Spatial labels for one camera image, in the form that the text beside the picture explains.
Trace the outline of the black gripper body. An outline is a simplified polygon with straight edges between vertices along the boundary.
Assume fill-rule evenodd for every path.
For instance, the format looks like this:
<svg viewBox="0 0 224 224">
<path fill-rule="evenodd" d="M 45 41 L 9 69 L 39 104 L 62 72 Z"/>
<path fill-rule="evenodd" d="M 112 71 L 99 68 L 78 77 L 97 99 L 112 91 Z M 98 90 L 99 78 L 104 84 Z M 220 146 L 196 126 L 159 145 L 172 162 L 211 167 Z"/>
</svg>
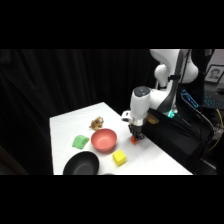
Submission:
<svg viewBox="0 0 224 224">
<path fill-rule="evenodd" d="M 137 133 L 140 134 L 142 132 L 142 127 L 144 125 L 143 120 L 137 120 L 136 122 L 131 122 L 129 124 L 129 129 L 132 134 Z"/>
</svg>

